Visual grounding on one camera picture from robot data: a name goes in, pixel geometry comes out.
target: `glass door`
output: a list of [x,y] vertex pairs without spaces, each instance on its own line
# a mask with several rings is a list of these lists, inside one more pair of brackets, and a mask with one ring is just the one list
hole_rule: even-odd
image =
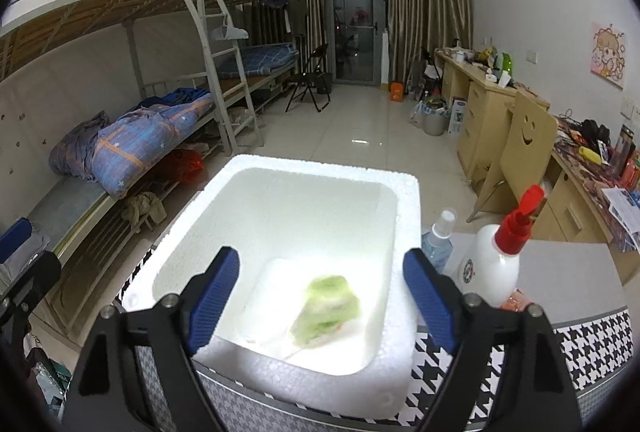
[[385,0],[325,0],[334,81],[380,84]]
[[378,47],[373,0],[333,0],[333,5],[335,79],[373,83]]

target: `cartoon poster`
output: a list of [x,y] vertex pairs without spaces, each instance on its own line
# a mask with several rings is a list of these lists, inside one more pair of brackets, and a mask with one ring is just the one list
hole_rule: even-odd
[[593,30],[591,72],[623,88],[626,71],[625,33],[615,30],[612,24],[603,28],[593,23],[591,29]]

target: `white plastic bottle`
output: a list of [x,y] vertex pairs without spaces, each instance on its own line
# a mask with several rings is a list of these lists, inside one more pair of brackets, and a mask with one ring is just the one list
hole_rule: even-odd
[[454,277],[462,293],[476,293],[493,307],[506,302],[518,281],[520,251],[531,238],[530,216],[544,196],[539,186],[530,187],[502,224],[490,224],[478,231]]
[[422,251],[438,273],[442,273],[453,251],[449,237],[453,233],[457,216],[455,209],[444,209],[435,224],[431,226],[431,231],[422,235]]

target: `product label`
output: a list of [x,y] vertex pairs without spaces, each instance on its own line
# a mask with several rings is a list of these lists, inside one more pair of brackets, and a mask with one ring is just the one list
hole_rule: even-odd
[[465,284],[469,284],[469,282],[471,282],[471,279],[474,277],[474,275],[475,275],[474,261],[469,259],[466,261],[465,269],[463,269],[462,271],[462,280],[464,281]]

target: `ladder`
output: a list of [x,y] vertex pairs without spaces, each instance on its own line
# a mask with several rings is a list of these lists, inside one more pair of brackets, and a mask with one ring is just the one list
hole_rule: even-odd
[[[227,155],[234,156],[239,153],[238,142],[236,136],[251,122],[254,123],[254,132],[259,146],[264,146],[262,134],[258,127],[258,116],[255,113],[254,102],[251,99],[251,93],[249,91],[249,84],[246,81],[246,75],[244,73],[244,64],[242,63],[242,56],[240,54],[240,47],[237,40],[232,41],[232,47],[229,49],[219,50],[218,52],[211,52],[209,44],[209,30],[207,29],[208,18],[222,18],[226,25],[233,27],[233,19],[226,7],[224,0],[216,0],[220,12],[216,14],[207,15],[204,0],[196,0],[197,8],[194,6],[192,0],[184,0],[187,5],[191,17],[198,30],[198,36],[200,37],[200,43],[202,44],[202,53],[204,56],[204,63],[207,72],[207,79],[209,81],[210,91],[213,93],[216,101],[216,109],[218,113],[216,115],[216,121],[218,122],[218,128],[220,129],[220,137],[222,138],[222,144]],[[236,65],[238,66],[238,74],[240,77],[240,83],[232,87],[226,92],[222,92],[220,88],[220,80],[218,79],[218,72],[216,70],[215,58],[225,56],[233,53],[236,57]],[[225,97],[230,97],[238,90],[244,92],[244,98],[246,100],[247,110],[249,111],[249,117],[246,118],[237,128],[233,128],[229,114],[226,111]]]

